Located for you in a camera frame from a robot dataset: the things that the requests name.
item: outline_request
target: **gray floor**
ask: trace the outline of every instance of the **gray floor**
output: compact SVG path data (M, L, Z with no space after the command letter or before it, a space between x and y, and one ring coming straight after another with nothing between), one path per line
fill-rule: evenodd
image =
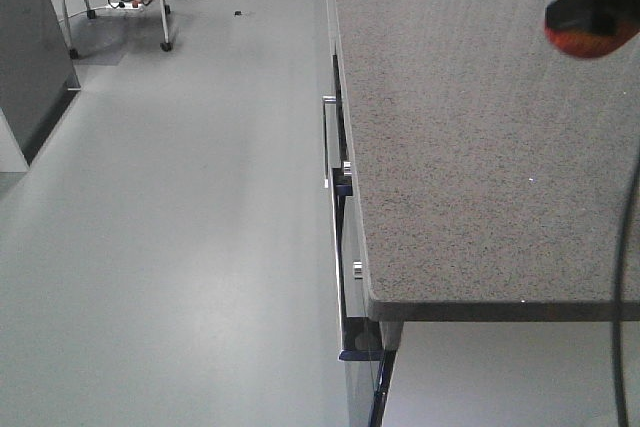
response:
M172 0L169 54L157 5L85 25L81 94L0 182L0 425L347 425L315 1Z

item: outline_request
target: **white cabinet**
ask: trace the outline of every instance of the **white cabinet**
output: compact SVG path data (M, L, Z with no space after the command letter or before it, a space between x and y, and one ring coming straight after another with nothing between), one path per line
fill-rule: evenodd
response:
M624 325L639 425L640 323ZM614 427L607 323L405 324L384 427Z

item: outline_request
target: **granite countertop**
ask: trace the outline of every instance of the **granite countertop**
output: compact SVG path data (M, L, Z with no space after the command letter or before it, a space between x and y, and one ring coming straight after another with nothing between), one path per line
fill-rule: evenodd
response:
M639 45L564 56L549 1L336 0L370 317L607 318Z

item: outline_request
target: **cable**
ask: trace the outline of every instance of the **cable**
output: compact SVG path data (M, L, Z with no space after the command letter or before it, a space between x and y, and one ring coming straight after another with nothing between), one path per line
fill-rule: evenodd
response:
M622 214L616 247L616 264L613 275L613 298L611 301L611 367L613 370L613 387L618 414L618 426L629 427L629 413L624 388L624 372L622 358L622 297L624 293L624 272L626 252L633 224L633 213L638 201L638 185L640 184L640 150L638 151L633 176L627 192L627 200Z

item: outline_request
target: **gray cabinet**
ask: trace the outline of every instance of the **gray cabinet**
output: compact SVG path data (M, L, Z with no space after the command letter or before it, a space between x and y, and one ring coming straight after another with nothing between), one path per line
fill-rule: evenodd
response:
M77 87L51 0L0 0L1 171L26 170Z

